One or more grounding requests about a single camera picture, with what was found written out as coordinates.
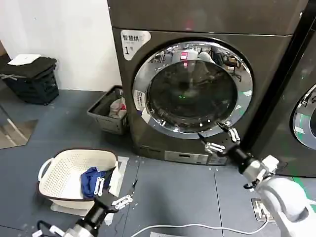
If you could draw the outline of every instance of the red light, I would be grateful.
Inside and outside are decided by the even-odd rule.
[[[188,53],[187,52],[182,52],[180,59],[186,60],[187,58],[188,58]]]

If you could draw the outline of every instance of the basket handle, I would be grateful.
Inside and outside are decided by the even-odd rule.
[[[49,163],[51,163],[53,161],[54,158],[50,158],[47,161],[45,161],[45,163],[41,166],[41,168],[39,169],[39,175],[38,175],[38,181],[41,181],[42,177],[43,177],[43,172],[46,168],[46,166],[48,166]]]

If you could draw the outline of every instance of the white cable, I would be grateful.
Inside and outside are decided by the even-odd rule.
[[[155,225],[155,226],[147,226],[143,229],[141,229],[140,231],[136,232],[135,234],[133,234],[131,237],[135,237],[137,235],[139,235],[140,233],[152,229],[152,228],[184,228],[184,227],[190,227],[190,226],[197,226],[197,227],[204,227],[204,228],[208,228],[208,229],[212,229],[212,230],[225,230],[225,231],[231,231],[231,232],[236,232],[236,233],[240,233],[240,234],[244,234],[244,235],[252,235],[255,233],[258,233],[259,231],[263,230],[263,228],[265,228],[267,226],[269,222],[269,219],[267,218],[266,222],[263,224],[262,227],[260,227],[259,229],[252,231],[252,232],[245,232],[245,231],[238,231],[238,230],[234,230],[231,228],[226,228],[226,227],[212,227],[212,226],[207,226],[207,225],[202,225],[202,224],[188,224],[188,225],[183,225],[183,226],[171,226],[171,225]]]
[[[310,205],[316,205],[316,201],[308,199]]]

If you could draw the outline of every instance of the laundry basket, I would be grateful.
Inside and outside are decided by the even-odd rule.
[[[122,86],[115,85],[87,111],[87,114],[95,119],[103,131],[118,135],[123,135],[127,131],[127,114],[122,118],[109,116],[110,105],[121,97],[123,97]]]
[[[93,199],[83,199],[80,176],[90,167],[110,170],[117,165],[114,153],[75,149],[59,153],[47,160],[39,170],[38,191],[59,206],[89,210]]]

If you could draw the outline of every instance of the washing machine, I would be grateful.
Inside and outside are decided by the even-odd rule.
[[[228,146],[258,109],[307,1],[109,0],[135,151],[225,165],[198,138]]]
[[[250,139],[255,157],[273,155],[280,160],[280,175],[316,177],[316,1],[309,9],[310,20],[300,23],[309,29],[298,35],[303,39],[299,51],[285,79],[273,86],[280,89],[269,90],[269,115],[256,124],[260,131]]]

